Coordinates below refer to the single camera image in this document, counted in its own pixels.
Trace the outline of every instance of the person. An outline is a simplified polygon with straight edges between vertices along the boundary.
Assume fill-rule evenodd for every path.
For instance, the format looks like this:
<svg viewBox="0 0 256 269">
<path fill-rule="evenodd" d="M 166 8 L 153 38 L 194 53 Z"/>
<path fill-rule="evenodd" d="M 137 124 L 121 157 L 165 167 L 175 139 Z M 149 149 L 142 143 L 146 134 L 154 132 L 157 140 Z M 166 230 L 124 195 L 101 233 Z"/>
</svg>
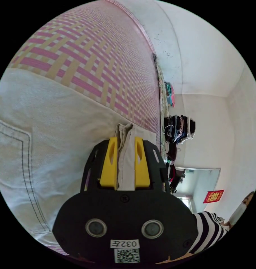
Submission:
<svg viewBox="0 0 256 269">
<path fill-rule="evenodd" d="M 170 260 L 169 256 L 168 260 L 157 264 L 169 263 L 185 259 L 213 246 L 216 242 L 223 238 L 239 220 L 239 218 L 242 216 L 242 214 L 248 207 L 251 199 L 253 198 L 253 195 L 254 191 L 249 193 L 244 198 L 240 206 L 238 206 L 238 208 L 234 211 L 234 213 L 226 223 L 224 223 L 224 219 L 218 217 L 216 213 L 210 213 L 206 211 L 194 213 L 193 215 L 196 218 L 197 222 L 198 236 L 189 251 L 184 256 L 179 257 L 175 260 Z"/>
</svg>

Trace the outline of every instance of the face mask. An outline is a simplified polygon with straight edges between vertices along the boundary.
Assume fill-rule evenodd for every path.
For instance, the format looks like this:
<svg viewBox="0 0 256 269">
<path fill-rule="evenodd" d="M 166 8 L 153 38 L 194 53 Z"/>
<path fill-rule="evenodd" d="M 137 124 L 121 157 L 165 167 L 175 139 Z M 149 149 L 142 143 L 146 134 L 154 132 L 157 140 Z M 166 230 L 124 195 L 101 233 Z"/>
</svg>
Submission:
<svg viewBox="0 0 256 269">
<path fill-rule="evenodd" d="M 235 212 L 232 214 L 232 216 L 230 217 L 229 219 L 230 224 L 235 225 L 245 210 L 246 210 L 246 205 L 241 203 L 239 207 L 235 210 Z"/>
</svg>

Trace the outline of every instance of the label sticker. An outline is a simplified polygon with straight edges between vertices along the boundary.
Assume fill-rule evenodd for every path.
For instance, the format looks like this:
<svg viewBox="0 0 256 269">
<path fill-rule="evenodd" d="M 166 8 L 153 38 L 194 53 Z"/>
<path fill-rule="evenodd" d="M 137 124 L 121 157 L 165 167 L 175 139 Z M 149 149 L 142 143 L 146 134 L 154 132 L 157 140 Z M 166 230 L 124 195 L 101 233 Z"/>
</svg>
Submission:
<svg viewBox="0 0 256 269">
<path fill-rule="evenodd" d="M 139 263 L 139 249 L 114 249 L 115 263 Z"/>
<path fill-rule="evenodd" d="M 112 249 L 139 249 L 139 240 L 110 240 Z"/>
</svg>

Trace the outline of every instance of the pink and yellow woven pattern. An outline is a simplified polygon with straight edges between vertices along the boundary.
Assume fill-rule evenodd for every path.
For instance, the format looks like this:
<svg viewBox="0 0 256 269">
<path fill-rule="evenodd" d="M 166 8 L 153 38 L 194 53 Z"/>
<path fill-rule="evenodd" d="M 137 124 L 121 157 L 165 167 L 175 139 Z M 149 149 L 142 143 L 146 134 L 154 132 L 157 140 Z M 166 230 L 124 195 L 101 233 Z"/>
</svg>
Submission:
<svg viewBox="0 0 256 269">
<path fill-rule="evenodd" d="M 70 87 L 157 134 L 159 88 L 145 36 L 107 1 L 71 9 L 34 33 L 10 62 Z"/>
</svg>

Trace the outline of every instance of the pants pocket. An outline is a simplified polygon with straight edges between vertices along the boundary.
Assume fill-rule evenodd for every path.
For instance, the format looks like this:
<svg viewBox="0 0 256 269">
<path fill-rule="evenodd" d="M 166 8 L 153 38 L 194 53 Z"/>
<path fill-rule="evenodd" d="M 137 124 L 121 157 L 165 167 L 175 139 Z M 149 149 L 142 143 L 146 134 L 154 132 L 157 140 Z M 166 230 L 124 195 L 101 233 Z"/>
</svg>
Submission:
<svg viewBox="0 0 256 269">
<path fill-rule="evenodd" d="M 13 215 L 31 233 L 50 229 L 31 176 L 31 134 L 0 120 L 0 191 Z"/>
</svg>

